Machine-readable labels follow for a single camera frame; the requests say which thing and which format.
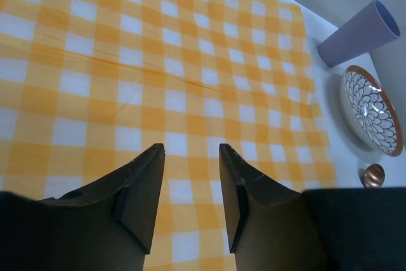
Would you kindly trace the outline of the yellow white checkered cloth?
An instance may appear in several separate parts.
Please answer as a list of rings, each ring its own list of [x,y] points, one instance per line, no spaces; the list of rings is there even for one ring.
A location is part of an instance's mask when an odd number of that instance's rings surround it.
[[[299,6],[1,0],[1,188],[61,197],[166,151],[146,270],[235,270],[219,146],[291,189],[333,187]]]

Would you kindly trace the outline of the patterned ceramic plate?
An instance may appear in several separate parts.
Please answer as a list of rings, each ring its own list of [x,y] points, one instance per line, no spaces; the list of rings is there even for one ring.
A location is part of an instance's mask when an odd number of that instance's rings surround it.
[[[390,157],[402,153],[397,113],[369,72],[357,65],[349,66],[341,78],[339,100],[347,125],[364,145]]]

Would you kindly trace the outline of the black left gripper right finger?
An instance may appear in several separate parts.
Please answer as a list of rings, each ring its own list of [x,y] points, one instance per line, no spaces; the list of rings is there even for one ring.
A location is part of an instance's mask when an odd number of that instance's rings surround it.
[[[228,247],[237,270],[327,270],[327,256],[301,193],[219,146]]]

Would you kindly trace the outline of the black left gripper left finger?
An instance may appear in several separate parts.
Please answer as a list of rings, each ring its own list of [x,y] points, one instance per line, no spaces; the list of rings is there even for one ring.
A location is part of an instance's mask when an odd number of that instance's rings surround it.
[[[165,150],[153,144],[60,198],[1,192],[2,270],[142,270],[150,253]]]

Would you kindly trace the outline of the lavender plastic cup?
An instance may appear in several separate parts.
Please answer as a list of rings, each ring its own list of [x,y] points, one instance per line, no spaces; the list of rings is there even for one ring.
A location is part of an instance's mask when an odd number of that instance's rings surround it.
[[[326,65],[335,67],[400,36],[393,15],[382,2],[373,0],[320,43],[318,53]]]

